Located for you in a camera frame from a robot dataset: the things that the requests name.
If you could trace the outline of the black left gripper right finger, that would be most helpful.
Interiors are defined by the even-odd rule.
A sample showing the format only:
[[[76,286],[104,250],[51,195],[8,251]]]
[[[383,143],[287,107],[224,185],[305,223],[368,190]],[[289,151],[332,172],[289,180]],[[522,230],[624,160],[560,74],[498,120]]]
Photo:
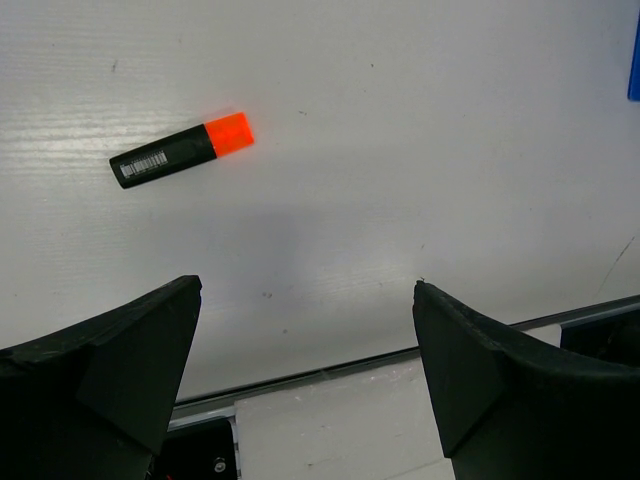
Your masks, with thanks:
[[[412,308],[458,479],[635,479],[639,300],[513,325],[418,282]]]

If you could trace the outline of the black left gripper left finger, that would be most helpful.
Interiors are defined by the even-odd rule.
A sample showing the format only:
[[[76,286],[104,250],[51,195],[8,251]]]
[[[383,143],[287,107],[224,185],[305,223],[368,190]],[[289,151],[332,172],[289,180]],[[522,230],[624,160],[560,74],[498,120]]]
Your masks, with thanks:
[[[198,276],[1,352],[4,479],[142,479],[172,415]]]

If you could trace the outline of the orange black highlighter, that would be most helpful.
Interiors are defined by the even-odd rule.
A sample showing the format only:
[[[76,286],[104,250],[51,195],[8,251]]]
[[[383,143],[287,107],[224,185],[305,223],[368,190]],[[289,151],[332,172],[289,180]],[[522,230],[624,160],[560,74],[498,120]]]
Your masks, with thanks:
[[[246,115],[234,113],[119,154],[109,160],[129,189],[213,161],[254,144]]]

